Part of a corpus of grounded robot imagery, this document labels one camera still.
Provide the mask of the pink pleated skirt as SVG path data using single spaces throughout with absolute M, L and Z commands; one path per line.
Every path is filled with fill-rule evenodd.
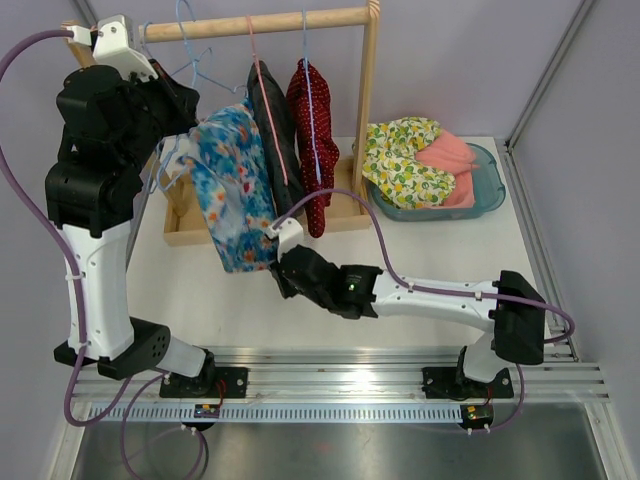
M 461 138 L 442 130 L 436 140 L 416 153 L 415 159 L 425 166 L 448 172 L 455 178 L 453 192 L 439 209 L 466 209 L 474 206 L 472 173 L 479 166 L 475 163 L 476 154 Z

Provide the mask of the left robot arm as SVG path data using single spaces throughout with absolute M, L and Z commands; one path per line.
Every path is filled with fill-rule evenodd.
M 221 367 L 207 349 L 175 338 L 162 324 L 132 317 L 127 305 L 127 244 L 142 170 L 158 143 L 196 123 L 198 93 L 158 64 L 149 74 L 94 65 L 70 74 L 56 99 L 64 127 L 45 179 L 49 220 L 71 255 L 70 295 L 84 304 L 54 352 L 66 365 L 95 365 L 125 380 L 168 374 L 164 398 L 240 399 L 248 372 Z

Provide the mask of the blue floral skirt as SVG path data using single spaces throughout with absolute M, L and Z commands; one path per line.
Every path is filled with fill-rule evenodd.
M 225 272 L 267 269 L 276 245 L 265 229 L 276 211 L 250 101 L 224 107 L 191 129 L 177 163 L 188 169 Z

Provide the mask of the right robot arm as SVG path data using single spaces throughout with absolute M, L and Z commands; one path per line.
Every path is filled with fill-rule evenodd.
M 519 273 L 502 271 L 496 282 L 467 283 L 460 294 L 444 284 L 420 287 L 407 277 L 366 265 L 337 266 L 314 250 L 296 246 L 270 271 L 285 298 L 301 295 L 345 319 L 417 316 L 480 331 L 462 347 L 453 367 L 423 370 L 423 391 L 431 399 L 510 398 L 510 366 L 544 360 L 542 297 Z

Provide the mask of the yellow lemon print skirt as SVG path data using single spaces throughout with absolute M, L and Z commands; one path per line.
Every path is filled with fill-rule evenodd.
M 364 178 L 398 209 L 438 207 L 453 193 L 455 176 L 440 168 L 425 166 L 418 152 L 441 135 L 440 124 L 429 118 L 409 116 L 366 129 Z

